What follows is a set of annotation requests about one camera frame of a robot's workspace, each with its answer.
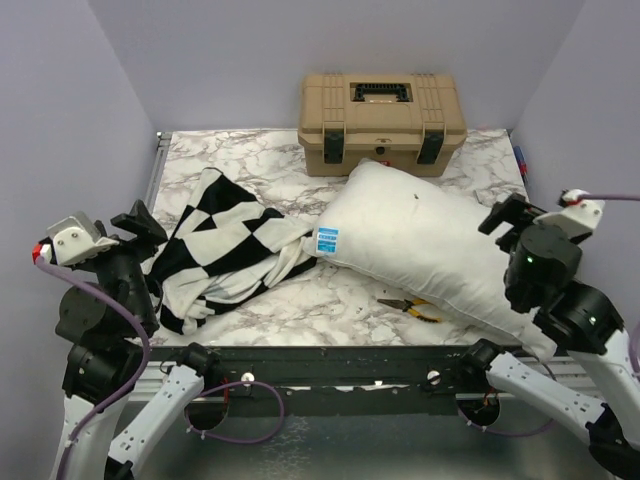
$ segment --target tan toolbox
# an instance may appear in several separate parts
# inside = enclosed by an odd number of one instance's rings
[[[450,75],[309,75],[301,103],[310,176],[348,175],[368,157],[437,177],[467,137]]]

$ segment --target pillow tag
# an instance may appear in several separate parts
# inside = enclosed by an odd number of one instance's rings
[[[316,252],[324,255],[336,253],[339,230],[335,228],[319,227],[316,238]]]

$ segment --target lavender wall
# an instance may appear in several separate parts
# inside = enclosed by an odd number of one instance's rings
[[[31,264],[50,224],[144,195],[155,132],[85,0],[0,15],[0,478],[47,478],[62,426],[65,286]]]
[[[307,73],[451,72],[513,127],[584,0],[90,0],[159,129],[293,127]]]
[[[640,3],[587,0],[514,132],[530,193],[551,207],[563,188],[640,193]],[[640,205],[609,202],[581,277],[638,318]]]

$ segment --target checkered fabric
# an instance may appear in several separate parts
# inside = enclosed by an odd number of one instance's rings
[[[302,251],[312,226],[265,208],[214,168],[205,169],[149,276],[162,285],[160,322],[193,333],[315,265]]]

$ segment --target white marble pattern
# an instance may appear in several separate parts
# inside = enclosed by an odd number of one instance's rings
[[[205,167],[217,167],[266,206],[313,221],[347,177],[308,177],[295,130],[174,133],[153,214],[171,230]],[[444,175],[426,179],[490,206],[511,192],[525,193],[504,130],[470,131]],[[349,269],[319,261],[236,311],[212,317],[195,335],[161,328],[155,345],[456,345],[480,337],[500,342],[453,318],[428,324],[377,303],[409,298],[400,290]],[[430,314],[434,307],[419,307]]]

